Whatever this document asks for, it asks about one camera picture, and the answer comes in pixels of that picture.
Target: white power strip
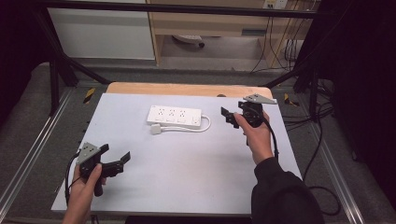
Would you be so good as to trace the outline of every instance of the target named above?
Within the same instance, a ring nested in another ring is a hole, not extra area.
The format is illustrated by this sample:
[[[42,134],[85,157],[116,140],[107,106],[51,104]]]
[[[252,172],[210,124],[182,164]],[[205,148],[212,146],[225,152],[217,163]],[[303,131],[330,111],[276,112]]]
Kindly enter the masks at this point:
[[[148,124],[197,130],[201,127],[201,117],[201,109],[152,105],[148,112]]]

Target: table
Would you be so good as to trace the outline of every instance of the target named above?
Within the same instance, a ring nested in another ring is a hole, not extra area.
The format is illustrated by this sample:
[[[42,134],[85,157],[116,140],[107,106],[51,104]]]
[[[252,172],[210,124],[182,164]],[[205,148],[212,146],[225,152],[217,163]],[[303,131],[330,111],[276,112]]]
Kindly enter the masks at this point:
[[[107,180],[104,195],[92,202],[92,211],[139,216],[249,217],[250,194],[257,182],[255,164],[246,137],[225,123],[219,109],[224,105],[236,111],[238,100],[252,93],[272,97],[268,89],[256,87],[110,84],[82,144],[108,143],[110,150],[103,155],[103,162],[118,160],[128,150],[132,158],[125,164],[124,173]],[[219,94],[228,97],[216,97]],[[146,123],[147,107],[158,103],[195,105],[212,118],[212,126],[204,133],[151,135]],[[278,139],[281,166],[301,176],[278,106],[264,105],[264,109]],[[64,190],[59,192],[52,210],[64,212]]]

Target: person's right hand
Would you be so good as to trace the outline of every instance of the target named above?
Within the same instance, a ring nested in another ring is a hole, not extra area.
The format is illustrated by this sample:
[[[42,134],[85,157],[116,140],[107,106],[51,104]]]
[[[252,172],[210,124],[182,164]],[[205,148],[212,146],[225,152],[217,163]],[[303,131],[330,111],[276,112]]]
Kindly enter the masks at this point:
[[[268,115],[264,111],[262,111],[262,113],[269,122]],[[253,160],[256,165],[261,161],[274,157],[271,149],[271,133],[267,125],[262,123],[260,127],[253,128],[242,115],[234,113],[233,116],[242,130],[244,130],[244,135],[247,137],[247,143],[253,154]]]

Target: black sleeve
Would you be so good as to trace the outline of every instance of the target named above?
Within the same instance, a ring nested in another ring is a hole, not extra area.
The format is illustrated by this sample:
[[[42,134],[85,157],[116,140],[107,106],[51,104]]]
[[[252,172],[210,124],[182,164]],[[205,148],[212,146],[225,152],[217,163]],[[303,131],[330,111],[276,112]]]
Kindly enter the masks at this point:
[[[318,202],[305,183],[284,172],[277,159],[254,169],[258,183],[251,195],[251,217],[256,223],[324,223]]]

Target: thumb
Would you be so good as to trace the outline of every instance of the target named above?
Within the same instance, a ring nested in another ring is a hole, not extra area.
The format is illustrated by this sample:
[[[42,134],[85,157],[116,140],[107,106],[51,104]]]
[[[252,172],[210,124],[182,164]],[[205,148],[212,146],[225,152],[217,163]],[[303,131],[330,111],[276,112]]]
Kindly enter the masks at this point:
[[[90,177],[88,178],[87,184],[85,185],[87,188],[94,189],[96,181],[99,179],[102,173],[102,164],[96,164],[95,168],[92,170]]]
[[[233,113],[233,117],[235,118],[239,126],[241,126],[241,128],[244,130],[244,133],[248,132],[248,128],[250,127],[250,125],[248,124],[246,119],[238,113]]]

